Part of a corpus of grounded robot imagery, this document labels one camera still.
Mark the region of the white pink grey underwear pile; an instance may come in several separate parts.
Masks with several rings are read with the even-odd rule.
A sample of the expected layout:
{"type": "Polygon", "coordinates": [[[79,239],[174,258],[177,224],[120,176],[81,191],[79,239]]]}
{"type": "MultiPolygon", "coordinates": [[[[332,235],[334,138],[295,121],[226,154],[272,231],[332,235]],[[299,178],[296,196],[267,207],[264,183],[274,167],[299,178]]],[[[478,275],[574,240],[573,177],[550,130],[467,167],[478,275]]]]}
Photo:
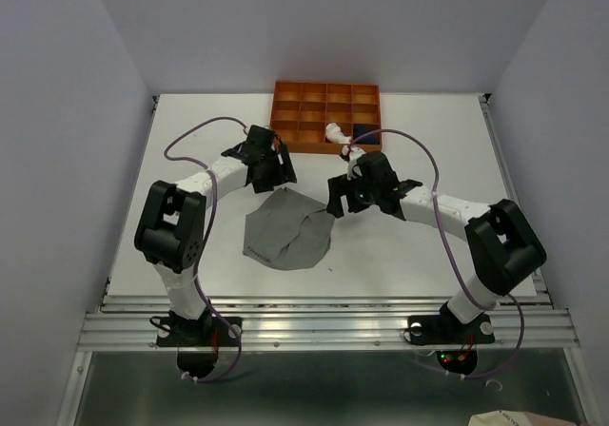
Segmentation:
{"type": "Polygon", "coordinates": [[[336,123],[329,123],[325,126],[325,138],[336,145],[349,145],[352,137],[343,133],[341,127],[336,123]]]}

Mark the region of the navy blue underwear white trim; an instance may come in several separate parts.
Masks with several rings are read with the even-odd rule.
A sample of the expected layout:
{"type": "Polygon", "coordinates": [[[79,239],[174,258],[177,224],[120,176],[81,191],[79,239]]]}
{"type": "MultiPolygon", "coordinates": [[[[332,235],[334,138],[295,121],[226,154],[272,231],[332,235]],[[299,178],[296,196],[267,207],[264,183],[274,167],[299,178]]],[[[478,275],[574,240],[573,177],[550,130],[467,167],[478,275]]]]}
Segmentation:
{"type": "Polygon", "coordinates": [[[378,126],[366,124],[353,125],[353,140],[360,145],[379,145],[381,136],[377,133],[378,126]]]}

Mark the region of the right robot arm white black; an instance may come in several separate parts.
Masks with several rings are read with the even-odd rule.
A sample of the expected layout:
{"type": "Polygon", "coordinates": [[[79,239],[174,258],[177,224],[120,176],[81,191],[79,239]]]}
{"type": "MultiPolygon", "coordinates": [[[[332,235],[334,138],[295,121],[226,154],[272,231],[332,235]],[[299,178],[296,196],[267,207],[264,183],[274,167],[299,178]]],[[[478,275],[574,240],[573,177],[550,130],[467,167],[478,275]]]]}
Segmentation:
{"type": "Polygon", "coordinates": [[[492,309],[499,299],[543,266],[546,251],[521,208],[513,201],[474,203],[440,194],[415,180],[401,181],[380,151],[366,153],[345,146],[341,157],[347,172],[328,180],[326,211],[336,218],[375,205],[386,215],[420,223],[467,243],[474,275],[458,277],[461,290],[443,307],[438,329],[449,340],[459,340],[472,321],[492,309]]]}

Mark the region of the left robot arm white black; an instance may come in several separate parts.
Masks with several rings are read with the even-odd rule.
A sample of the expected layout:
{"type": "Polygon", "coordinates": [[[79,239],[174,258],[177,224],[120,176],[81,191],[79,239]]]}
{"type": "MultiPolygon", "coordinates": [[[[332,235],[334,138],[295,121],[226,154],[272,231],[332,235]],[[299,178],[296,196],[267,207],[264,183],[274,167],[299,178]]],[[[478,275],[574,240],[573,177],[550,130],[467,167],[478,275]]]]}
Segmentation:
{"type": "Polygon", "coordinates": [[[213,313],[200,293],[197,270],[218,202],[248,186],[258,194],[297,178],[287,146],[262,126],[247,128],[245,140],[212,165],[190,161],[202,171],[177,183],[150,186],[134,245],[160,275],[170,301],[168,316],[151,322],[167,338],[182,336],[200,344],[211,335],[213,313]]]}

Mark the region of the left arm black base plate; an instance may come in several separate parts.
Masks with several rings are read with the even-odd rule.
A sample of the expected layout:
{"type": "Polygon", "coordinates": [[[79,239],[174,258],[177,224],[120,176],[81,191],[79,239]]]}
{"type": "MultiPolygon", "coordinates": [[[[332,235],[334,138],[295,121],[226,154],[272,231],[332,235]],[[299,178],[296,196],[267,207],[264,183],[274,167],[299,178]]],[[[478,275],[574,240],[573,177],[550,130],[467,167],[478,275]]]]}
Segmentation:
{"type": "Polygon", "coordinates": [[[183,319],[175,315],[152,316],[149,323],[156,329],[160,348],[237,348],[237,338],[217,317],[183,319]]]}

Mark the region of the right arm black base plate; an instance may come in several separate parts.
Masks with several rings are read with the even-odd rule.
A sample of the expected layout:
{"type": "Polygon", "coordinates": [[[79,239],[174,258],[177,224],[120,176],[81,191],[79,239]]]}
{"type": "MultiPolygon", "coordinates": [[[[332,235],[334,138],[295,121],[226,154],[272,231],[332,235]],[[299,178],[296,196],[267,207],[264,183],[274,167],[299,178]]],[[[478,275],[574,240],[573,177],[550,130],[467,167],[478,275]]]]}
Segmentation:
{"type": "Polygon", "coordinates": [[[403,336],[415,346],[461,345],[470,339],[474,344],[491,344],[496,340],[490,317],[486,314],[468,324],[440,314],[411,316],[407,319],[403,336]]]}

